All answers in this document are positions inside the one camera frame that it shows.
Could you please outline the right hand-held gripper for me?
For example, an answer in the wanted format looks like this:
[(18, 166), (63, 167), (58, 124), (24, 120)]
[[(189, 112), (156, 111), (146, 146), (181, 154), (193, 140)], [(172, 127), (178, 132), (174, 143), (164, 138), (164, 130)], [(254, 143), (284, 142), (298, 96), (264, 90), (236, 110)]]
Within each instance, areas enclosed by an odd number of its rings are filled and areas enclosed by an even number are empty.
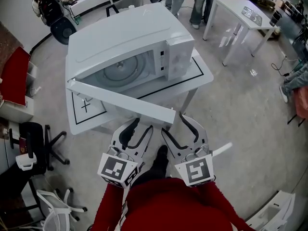
[(174, 158), (182, 158), (175, 165), (181, 179), (188, 187), (196, 187), (214, 181), (212, 151), (209, 150), (206, 130), (194, 119), (179, 114), (184, 125), (195, 136), (193, 153), (188, 145), (181, 146), (175, 138), (164, 128), (161, 129), (163, 139)]

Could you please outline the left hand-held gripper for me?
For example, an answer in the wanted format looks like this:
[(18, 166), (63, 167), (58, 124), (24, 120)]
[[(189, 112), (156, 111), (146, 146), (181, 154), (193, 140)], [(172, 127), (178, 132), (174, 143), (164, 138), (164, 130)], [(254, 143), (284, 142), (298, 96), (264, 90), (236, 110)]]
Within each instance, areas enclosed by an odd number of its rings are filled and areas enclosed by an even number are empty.
[(139, 118), (135, 118), (121, 125), (113, 133), (108, 152), (102, 154), (97, 174), (107, 183), (120, 188), (128, 188), (140, 173), (144, 165), (142, 157), (147, 150), (154, 129), (150, 125), (136, 145), (128, 145), (139, 121)]

